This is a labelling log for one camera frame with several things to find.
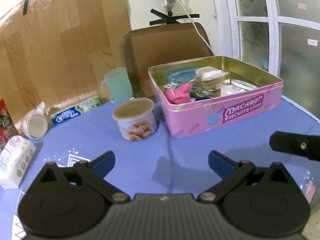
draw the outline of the chair backrest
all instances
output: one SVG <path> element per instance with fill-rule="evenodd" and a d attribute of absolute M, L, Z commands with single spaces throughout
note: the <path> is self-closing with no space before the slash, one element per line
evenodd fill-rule
<path fill-rule="evenodd" d="M 200 34 L 208 41 L 200 23 Z M 125 67 L 136 97 L 153 97 L 148 68 L 213 56 L 191 23 L 168 24 L 131 31 L 123 39 Z"/>

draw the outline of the open tin box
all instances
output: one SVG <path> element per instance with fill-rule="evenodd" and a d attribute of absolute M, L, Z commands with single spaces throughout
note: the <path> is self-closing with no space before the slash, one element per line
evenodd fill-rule
<path fill-rule="evenodd" d="M 259 88 L 229 96 L 186 104 L 170 104 L 164 96 L 167 77 L 186 69 L 212 66 L 229 71 L 226 78 L 238 79 Z M 270 73 L 228 57 L 205 57 L 149 68 L 152 90 L 161 104 L 167 126 L 175 138 L 185 138 L 238 122 L 279 106 L 283 80 Z"/>

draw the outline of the red snack box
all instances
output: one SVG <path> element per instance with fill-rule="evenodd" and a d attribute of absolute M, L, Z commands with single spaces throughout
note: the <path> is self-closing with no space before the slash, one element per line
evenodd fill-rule
<path fill-rule="evenodd" d="M 0 149 L 3 149 L 8 140 L 15 135 L 19 135 L 19 133 L 2 99 L 0 100 Z"/>

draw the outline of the toothpaste box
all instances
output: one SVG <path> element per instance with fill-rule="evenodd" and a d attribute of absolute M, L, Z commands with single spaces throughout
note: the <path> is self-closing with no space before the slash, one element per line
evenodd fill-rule
<path fill-rule="evenodd" d="M 19 188 L 36 147 L 21 136 L 13 136 L 0 153 L 0 185 L 4 189 Z"/>
<path fill-rule="evenodd" d="M 54 125 L 64 123 L 72 118 L 75 118 L 81 114 L 87 113 L 93 109 L 101 106 L 101 102 L 98 96 L 89 98 L 85 101 L 82 101 L 75 106 L 71 106 L 68 109 L 64 109 L 55 114 L 51 115 L 51 120 Z"/>

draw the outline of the table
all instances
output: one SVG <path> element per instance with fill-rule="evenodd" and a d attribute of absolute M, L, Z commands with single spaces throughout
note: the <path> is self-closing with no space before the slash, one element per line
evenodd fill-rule
<path fill-rule="evenodd" d="M 116 166 L 105 180 L 134 197 L 136 193 L 199 193 L 221 179 L 208 166 L 211 150 L 256 166 L 285 164 L 301 190 L 314 181 L 320 184 L 320 163 L 306 158 L 276 153 L 268 145 L 276 130 L 320 135 L 320 124 L 282 99 L 278 108 L 234 124 L 184 139 L 175 139 L 159 115 L 159 128 L 147 140 L 129 142 L 121 138 L 108 103 L 51 129 L 34 142 L 38 148 L 20 189 L 0 188 L 0 240 L 19 240 L 24 236 L 15 215 L 19 201 L 46 162 L 68 166 L 79 160 L 93 160 L 108 150 L 116 155 Z"/>

